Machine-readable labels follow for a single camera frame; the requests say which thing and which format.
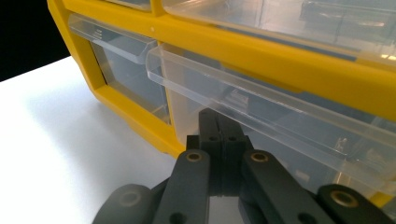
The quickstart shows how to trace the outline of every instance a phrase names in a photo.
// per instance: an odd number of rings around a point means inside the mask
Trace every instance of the white table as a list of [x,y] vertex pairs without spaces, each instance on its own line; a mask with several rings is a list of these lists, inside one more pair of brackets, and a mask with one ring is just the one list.
[[[92,223],[113,190],[172,173],[175,159],[98,102],[70,57],[1,82],[0,102],[0,223]],[[241,223],[234,202],[211,199],[210,223]]]

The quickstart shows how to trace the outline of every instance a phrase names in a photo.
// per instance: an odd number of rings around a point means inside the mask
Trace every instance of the storage organizer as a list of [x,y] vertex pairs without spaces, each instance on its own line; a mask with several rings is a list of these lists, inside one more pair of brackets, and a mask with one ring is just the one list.
[[344,184],[393,214],[393,2],[48,2],[92,93],[160,151],[183,151],[210,107],[305,188]]

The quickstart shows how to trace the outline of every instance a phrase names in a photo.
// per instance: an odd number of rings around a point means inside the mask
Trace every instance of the transparent drawer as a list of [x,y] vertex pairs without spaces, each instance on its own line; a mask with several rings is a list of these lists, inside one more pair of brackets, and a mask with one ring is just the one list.
[[297,48],[396,64],[392,0],[163,0],[163,7]]
[[157,41],[73,14],[70,29],[90,40],[107,85],[169,123],[164,87],[147,77],[146,57]]
[[160,45],[148,76],[168,89],[177,138],[198,132],[210,107],[239,121],[256,148],[275,154],[303,187],[340,183],[370,197],[395,195],[396,125],[309,93],[245,77],[206,57]]
[[116,3],[126,7],[133,7],[143,11],[151,11],[149,0],[106,0],[107,2]]

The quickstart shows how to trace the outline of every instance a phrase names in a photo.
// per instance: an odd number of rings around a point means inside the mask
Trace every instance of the black background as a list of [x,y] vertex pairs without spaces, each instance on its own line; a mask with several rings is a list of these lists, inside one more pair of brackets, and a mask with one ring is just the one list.
[[69,56],[46,0],[0,5],[0,81]]

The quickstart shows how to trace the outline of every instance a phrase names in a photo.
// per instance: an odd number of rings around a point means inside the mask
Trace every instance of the transparent plastic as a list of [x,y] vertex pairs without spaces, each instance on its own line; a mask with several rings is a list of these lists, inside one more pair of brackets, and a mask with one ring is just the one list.
[[396,65],[392,0],[163,0],[163,7],[297,48]]
[[168,89],[182,144],[198,132],[199,111],[210,107],[243,124],[255,147],[273,152],[307,189],[340,183],[367,197],[396,194],[395,123],[281,90],[166,44],[148,53],[147,70]]
[[146,57],[157,41],[72,14],[70,29],[90,40],[108,86],[169,123],[164,87],[147,77]]
[[149,0],[106,0],[107,2],[116,3],[126,7],[133,7],[143,11],[151,11]]

